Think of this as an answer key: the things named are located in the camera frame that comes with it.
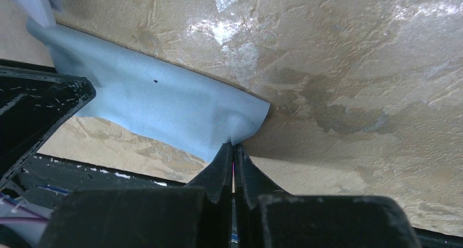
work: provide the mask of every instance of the purple cable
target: purple cable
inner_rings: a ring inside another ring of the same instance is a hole
[[[19,205],[18,207],[16,207],[16,204],[14,204],[13,202],[11,202],[11,201],[8,200],[7,198],[5,198],[6,195],[4,195],[4,194],[1,194],[1,195],[2,195],[2,198],[3,198],[2,201],[5,202],[5,204],[10,205],[11,207],[13,207],[13,209],[16,208],[18,211],[23,211],[23,212],[25,212],[25,213],[27,213],[27,214],[31,215],[32,217],[35,217],[35,218],[40,218],[40,219],[46,219],[46,220],[48,220],[47,217],[42,216],[42,215],[40,215],[40,214],[38,214],[38,213],[36,213],[36,212],[33,212],[33,211],[31,211],[31,210],[28,210],[28,209],[26,209],[26,208],[24,208],[24,207],[22,207],[22,206],[20,206],[20,205]]]
[[[9,223],[37,223],[39,225],[46,225],[47,219],[43,218],[30,218],[30,217],[2,217],[0,218],[0,225]]]

